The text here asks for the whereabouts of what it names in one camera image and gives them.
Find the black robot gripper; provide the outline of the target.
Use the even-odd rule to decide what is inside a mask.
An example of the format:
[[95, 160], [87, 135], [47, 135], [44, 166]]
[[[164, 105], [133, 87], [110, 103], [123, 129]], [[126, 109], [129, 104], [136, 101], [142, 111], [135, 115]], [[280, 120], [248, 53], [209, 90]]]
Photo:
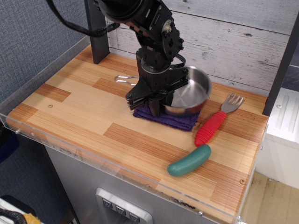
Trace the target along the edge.
[[139, 81], [126, 94], [128, 107], [133, 110], [142, 105], [149, 107], [153, 116], [160, 116], [160, 101], [163, 105], [172, 105], [174, 91], [187, 84], [188, 69], [167, 69], [161, 73], [149, 73], [140, 70]]

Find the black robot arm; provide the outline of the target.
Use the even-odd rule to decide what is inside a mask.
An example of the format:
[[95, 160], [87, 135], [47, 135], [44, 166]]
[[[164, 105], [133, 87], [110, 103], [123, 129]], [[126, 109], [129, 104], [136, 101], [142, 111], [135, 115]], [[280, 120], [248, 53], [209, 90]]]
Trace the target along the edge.
[[136, 52], [139, 81], [126, 94], [129, 108], [146, 105], [158, 117], [174, 91], [187, 84], [188, 70], [179, 54], [184, 40], [172, 12], [161, 0], [98, 0], [96, 4], [115, 24], [133, 30], [141, 46]]

